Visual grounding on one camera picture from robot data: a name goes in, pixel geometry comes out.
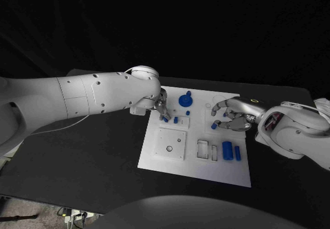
black table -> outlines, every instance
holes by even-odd
[[[72,71],[70,75],[85,73]],[[282,101],[312,105],[302,88],[170,77],[160,77],[160,82],[237,93],[269,105]],[[259,144],[256,127],[246,132],[252,188],[136,168],[148,117],[121,110],[90,115],[62,131],[27,137],[0,172],[0,195],[100,214],[142,198],[193,195],[250,206],[308,228],[330,227],[330,172],[306,157],[291,160]]]

robotic hand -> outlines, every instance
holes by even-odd
[[[259,143],[291,159],[299,159],[306,155],[330,170],[330,124],[322,116],[302,108],[308,106],[282,102],[279,106],[266,109],[257,100],[233,97],[214,105],[211,116],[221,107],[226,107],[224,116],[232,121],[216,120],[220,128],[246,131],[252,123],[256,123],[255,140]]]
[[[158,73],[147,66],[131,74],[95,73],[44,79],[0,77],[0,156],[44,125],[62,119],[129,108],[132,115],[157,110],[170,119]]]

white board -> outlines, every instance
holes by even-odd
[[[249,179],[249,165],[246,155],[246,144],[245,144],[245,132],[234,132],[216,128],[211,130],[210,126],[213,121],[229,121],[223,117],[224,108],[217,111],[214,117],[210,116],[210,109],[214,104],[229,99],[239,94],[201,91],[196,89],[184,89],[175,87],[162,88],[167,91],[167,109],[171,115],[170,124],[160,121],[160,114],[157,111],[151,111],[149,122],[144,137],[142,150],[138,161],[138,168],[154,170],[158,172],[194,177],[204,180],[250,187]],[[181,107],[178,104],[178,97],[191,92],[193,104],[190,107]],[[184,125],[172,124],[174,117],[187,117]],[[160,146],[158,131],[161,129],[175,130],[185,133],[185,145],[183,160],[174,155],[172,159],[170,156],[157,156],[155,149],[160,150],[165,145],[174,145],[177,139],[171,137],[162,146]],[[197,140],[207,141],[207,153],[209,158],[203,159],[197,157]],[[221,142],[230,141],[232,146],[240,148],[240,161],[223,160],[221,155]]]

square plate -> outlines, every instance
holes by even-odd
[[[184,160],[185,132],[158,128],[154,144],[154,156]]]

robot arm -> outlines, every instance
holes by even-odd
[[[330,170],[330,124],[315,112],[302,105],[283,102],[281,106],[265,109],[263,103],[233,97],[219,102],[210,115],[226,107],[224,116],[232,121],[214,121],[220,128],[245,131],[257,124],[255,140],[291,159],[306,155],[318,165]]]
[[[147,109],[157,109],[170,119],[164,94],[158,73],[147,66],[134,67],[131,74],[0,78],[0,156],[36,129],[62,119],[126,108],[134,115],[144,115]]]

